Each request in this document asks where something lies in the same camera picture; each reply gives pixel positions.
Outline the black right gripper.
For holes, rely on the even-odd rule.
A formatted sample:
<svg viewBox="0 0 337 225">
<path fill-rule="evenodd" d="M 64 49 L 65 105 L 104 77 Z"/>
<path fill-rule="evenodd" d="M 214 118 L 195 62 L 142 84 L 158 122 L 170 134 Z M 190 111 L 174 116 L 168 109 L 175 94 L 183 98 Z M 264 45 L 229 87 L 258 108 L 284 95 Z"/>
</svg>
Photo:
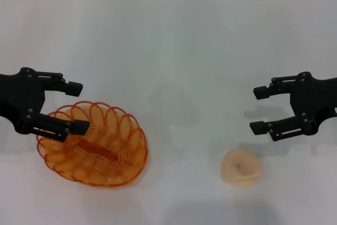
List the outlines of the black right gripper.
<svg viewBox="0 0 337 225">
<path fill-rule="evenodd" d="M 336 117 L 336 78 L 319 80 L 310 72 L 273 77 L 270 85 L 255 87 L 257 100 L 289 94 L 295 116 L 277 121 L 251 122 L 255 135 L 269 134 L 274 142 L 299 135 L 315 135 L 320 125 Z"/>
</svg>

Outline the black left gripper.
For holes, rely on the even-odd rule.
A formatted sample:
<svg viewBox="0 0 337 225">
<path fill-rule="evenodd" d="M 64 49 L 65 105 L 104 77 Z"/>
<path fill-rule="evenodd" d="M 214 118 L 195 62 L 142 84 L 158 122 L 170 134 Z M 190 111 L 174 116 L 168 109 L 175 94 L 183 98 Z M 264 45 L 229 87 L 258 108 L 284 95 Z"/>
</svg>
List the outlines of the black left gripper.
<svg viewBox="0 0 337 225">
<path fill-rule="evenodd" d="M 70 134 L 85 135 L 89 121 L 62 120 L 40 114 L 44 91 L 59 91 L 79 97 L 83 85 L 65 81 L 62 73 L 36 72 L 23 67 L 13 75 L 1 75 L 1 117 L 8 119 L 19 134 L 36 134 L 64 142 Z"/>
</svg>

